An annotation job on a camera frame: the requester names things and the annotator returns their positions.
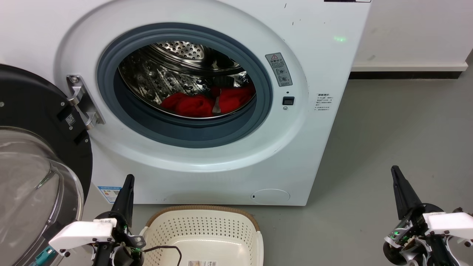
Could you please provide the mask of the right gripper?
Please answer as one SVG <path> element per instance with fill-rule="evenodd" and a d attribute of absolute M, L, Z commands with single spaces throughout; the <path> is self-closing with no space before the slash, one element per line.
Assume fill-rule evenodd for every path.
<path fill-rule="evenodd" d="M 391 167 L 391 174 L 400 222 L 384 239 L 386 259 L 397 266 L 460 266 L 450 242 L 472 248 L 472 215 L 422 204 L 398 166 Z"/>

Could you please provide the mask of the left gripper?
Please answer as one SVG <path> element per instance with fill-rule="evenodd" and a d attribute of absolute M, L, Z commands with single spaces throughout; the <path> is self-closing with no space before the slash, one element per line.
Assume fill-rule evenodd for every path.
<path fill-rule="evenodd" d="M 128 174 L 111 211 L 91 222 L 72 222 L 48 241 L 49 246 L 61 256 L 68 256 L 71 249 L 91 246 L 94 266 L 144 265 L 146 241 L 130 232 L 134 198 L 135 177 Z"/>

